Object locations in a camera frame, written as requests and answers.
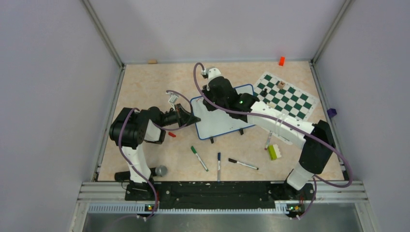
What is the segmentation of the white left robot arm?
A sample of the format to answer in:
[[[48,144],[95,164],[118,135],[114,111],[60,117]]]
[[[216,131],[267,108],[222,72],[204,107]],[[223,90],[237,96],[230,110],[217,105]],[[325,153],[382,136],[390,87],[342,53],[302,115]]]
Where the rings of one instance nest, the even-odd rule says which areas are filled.
[[[175,109],[165,112],[155,106],[141,111],[123,108],[110,126],[109,138],[119,148],[129,170],[115,173],[115,181],[129,181],[131,189],[136,190],[142,199],[151,199],[155,194],[155,187],[149,180],[154,169],[147,165],[143,145],[161,145],[166,135],[163,128],[165,126],[177,124],[181,128],[200,121],[199,117],[185,110],[179,103]]]

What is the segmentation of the blue framed whiteboard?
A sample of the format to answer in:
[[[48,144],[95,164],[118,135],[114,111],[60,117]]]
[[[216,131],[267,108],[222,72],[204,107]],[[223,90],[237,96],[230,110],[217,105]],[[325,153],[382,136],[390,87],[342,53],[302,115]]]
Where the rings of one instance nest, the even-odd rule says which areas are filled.
[[[193,114],[201,121],[195,123],[200,140],[212,139],[241,129],[252,127],[252,124],[230,117],[225,111],[216,109],[208,111],[203,104],[203,97],[198,96],[190,100]]]

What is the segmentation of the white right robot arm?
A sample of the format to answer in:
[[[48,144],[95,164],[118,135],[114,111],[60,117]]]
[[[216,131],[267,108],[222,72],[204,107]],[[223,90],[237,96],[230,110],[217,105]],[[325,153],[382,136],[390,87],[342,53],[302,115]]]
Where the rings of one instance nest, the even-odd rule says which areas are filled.
[[[283,186],[289,199],[297,199],[303,193],[304,185],[323,172],[335,152],[330,127],[323,120],[311,123],[284,115],[253,94],[238,93],[222,76],[210,80],[200,93],[210,111],[223,110],[230,117],[271,131],[301,149],[299,161]]]

